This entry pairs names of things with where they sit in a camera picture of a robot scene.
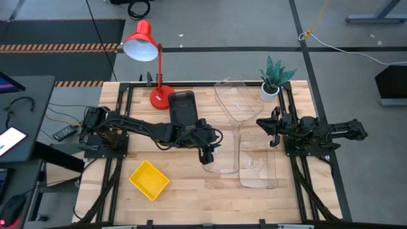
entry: white cable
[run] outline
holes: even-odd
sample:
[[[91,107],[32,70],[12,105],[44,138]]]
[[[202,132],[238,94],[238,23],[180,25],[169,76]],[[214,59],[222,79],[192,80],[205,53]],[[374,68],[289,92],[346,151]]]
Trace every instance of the white cable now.
[[[301,33],[301,34],[298,36],[298,40],[299,40],[299,41],[303,41],[303,40],[305,39],[305,38],[303,37],[304,34],[306,34],[306,32],[303,32],[303,33]],[[339,52],[343,52],[343,53],[347,53],[347,54],[361,55],[361,56],[367,57],[367,58],[369,58],[369,59],[371,59],[371,60],[374,60],[374,61],[378,62],[379,64],[383,64],[383,65],[407,64],[407,61],[394,62],[394,63],[383,63],[383,62],[381,62],[381,61],[379,61],[379,60],[377,60],[377,59],[374,59],[373,57],[371,57],[371,56],[369,56],[369,55],[366,55],[366,54],[363,54],[363,53],[358,53],[358,52],[346,52],[345,50],[341,50],[341,49],[339,49],[339,48],[335,48],[335,47],[333,47],[333,46],[331,46],[331,45],[327,45],[327,44],[323,43],[322,41],[320,41],[317,37],[315,37],[315,36],[314,36],[313,34],[311,34],[311,33],[310,33],[310,35],[311,35],[314,39],[316,39],[320,44],[322,44],[323,46],[326,46],[326,47],[328,47],[328,48],[333,48],[333,49],[335,49],[335,50],[337,50],[337,51],[339,51]]]

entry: orange striped tape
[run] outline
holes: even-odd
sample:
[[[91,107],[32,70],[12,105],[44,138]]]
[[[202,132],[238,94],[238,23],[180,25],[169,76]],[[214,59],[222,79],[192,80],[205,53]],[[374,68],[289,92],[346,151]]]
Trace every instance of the orange striped tape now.
[[[91,18],[42,18],[42,19],[16,19],[9,22],[15,21],[44,21],[44,20],[92,20]],[[126,18],[95,18],[95,20],[126,20]]]
[[[106,43],[107,52],[117,52],[118,44]],[[0,53],[77,53],[77,52],[104,52],[103,46],[98,43],[89,44],[33,44],[33,45],[0,45]]]
[[[101,87],[104,81],[57,81],[56,87]]]

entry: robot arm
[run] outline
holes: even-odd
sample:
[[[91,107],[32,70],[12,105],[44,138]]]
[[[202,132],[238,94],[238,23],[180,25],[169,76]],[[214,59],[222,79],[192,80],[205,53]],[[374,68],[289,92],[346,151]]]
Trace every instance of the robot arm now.
[[[276,107],[272,111],[270,118],[259,118],[256,123],[268,134],[273,136],[270,141],[271,147],[276,147],[280,143],[280,136],[284,135],[293,143],[293,147],[300,150],[307,150],[312,145],[333,151],[340,147],[339,144],[331,142],[334,138],[347,138],[349,140],[361,141],[368,134],[361,122],[353,119],[345,123],[326,124],[318,118],[311,116],[302,117],[298,124],[292,121],[292,116],[287,113],[282,114],[279,119],[281,108]]]
[[[212,128],[205,119],[199,119],[194,127],[185,127],[174,123],[148,123],[135,118],[123,116],[110,111],[107,107],[90,108],[82,124],[81,139],[88,134],[97,134],[103,138],[103,145],[111,149],[121,147],[118,130],[127,130],[136,134],[150,137],[158,148],[168,150],[175,148],[197,148],[202,164],[214,161],[212,152],[220,146],[223,135]],[[221,138],[218,142],[216,132]]]

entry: yellow tray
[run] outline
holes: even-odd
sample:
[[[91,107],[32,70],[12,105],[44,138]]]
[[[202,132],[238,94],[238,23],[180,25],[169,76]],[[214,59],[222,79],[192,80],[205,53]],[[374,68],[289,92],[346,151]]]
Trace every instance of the yellow tray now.
[[[170,182],[148,161],[143,161],[128,180],[150,200],[155,200]]]

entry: smartphone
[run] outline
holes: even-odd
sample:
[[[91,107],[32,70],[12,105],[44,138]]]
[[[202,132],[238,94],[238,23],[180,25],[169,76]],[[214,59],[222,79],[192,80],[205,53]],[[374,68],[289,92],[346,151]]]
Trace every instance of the smartphone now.
[[[192,91],[174,92],[168,95],[170,120],[186,127],[195,126],[198,121],[195,94]]]
[[[10,127],[0,135],[0,156],[27,137],[14,127]]]

